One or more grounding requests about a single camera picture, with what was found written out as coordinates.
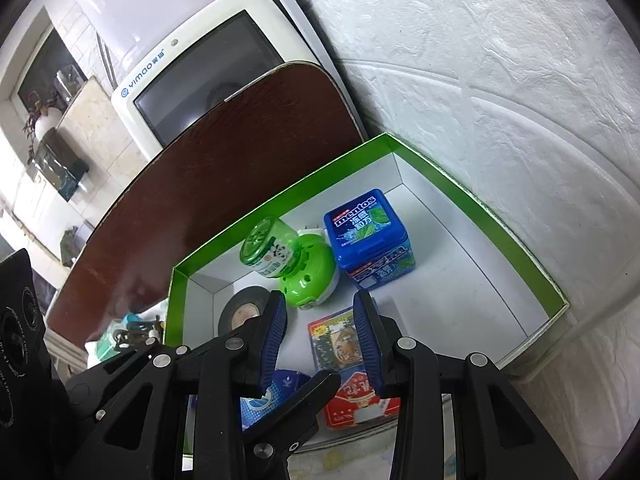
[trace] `brown wooden board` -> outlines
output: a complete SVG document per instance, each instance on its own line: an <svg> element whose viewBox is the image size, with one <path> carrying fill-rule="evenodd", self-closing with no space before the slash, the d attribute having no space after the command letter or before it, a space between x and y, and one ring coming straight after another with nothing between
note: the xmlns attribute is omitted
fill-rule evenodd
<svg viewBox="0 0 640 480"><path fill-rule="evenodd" d="M174 140L104 216L50 308L80 347L111 319L164 299L173 267L362 138L332 79L283 65Z"/></svg>

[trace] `appliance screen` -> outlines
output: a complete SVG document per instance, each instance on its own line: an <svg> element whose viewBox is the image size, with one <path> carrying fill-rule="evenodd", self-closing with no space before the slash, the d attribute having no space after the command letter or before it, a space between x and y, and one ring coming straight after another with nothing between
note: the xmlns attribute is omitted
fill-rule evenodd
<svg viewBox="0 0 640 480"><path fill-rule="evenodd" d="M282 63L243 10L180 54L134 103L164 147L214 106Z"/></svg>

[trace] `green container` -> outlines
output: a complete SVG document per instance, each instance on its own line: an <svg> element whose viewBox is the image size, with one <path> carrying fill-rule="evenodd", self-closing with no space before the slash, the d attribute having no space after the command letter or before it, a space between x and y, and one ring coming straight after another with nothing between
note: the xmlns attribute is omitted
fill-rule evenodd
<svg viewBox="0 0 640 480"><path fill-rule="evenodd" d="M298 233L276 216L268 215L245 238L240 261L267 278L279 278L296 267L301 252Z"/></svg>

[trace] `yimao logo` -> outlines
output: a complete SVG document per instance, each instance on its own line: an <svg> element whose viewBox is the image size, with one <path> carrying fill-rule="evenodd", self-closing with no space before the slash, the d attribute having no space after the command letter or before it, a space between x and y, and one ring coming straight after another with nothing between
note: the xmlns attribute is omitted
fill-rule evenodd
<svg viewBox="0 0 640 480"><path fill-rule="evenodd" d="M343 211L342 213L340 213L336 218L334 218L334 225L336 227L340 227L347 220L353 218L355 215L365 210L367 207L374 205L375 203L376 203L376 197L370 196L364 202L358 204L353 209L351 210L347 209L347 211Z"/></svg>
<svg viewBox="0 0 640 480"><path fill-rule="evenodd" d="M133 87L147 74L150 72L154 65L164 57L164 49L162 49L156 56L151 60L151 62L147 63L145 67L142 68L140 72L131 80L128 85L128 88L123 88L120 95L122 97L126 97L129 95L129 89L133 89Z"/></svg>

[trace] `glass jar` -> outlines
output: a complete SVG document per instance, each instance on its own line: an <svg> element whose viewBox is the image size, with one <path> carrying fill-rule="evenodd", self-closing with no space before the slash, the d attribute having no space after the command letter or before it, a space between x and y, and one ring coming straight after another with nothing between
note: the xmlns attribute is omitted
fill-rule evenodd
<svg viewBox="0 0 640 480"><path fill-rule="evenodd" d="M247 235L240 261L267 278L279 278L296 267L301 252L298 233L277 216L268 215Z"/></svg>
<svg viewBox="0 0 640 480"><path fill-rule="evenodd" d="M74 65L67 65L58 70L53 85L68 105L82 88L84 80Z"/></svg>

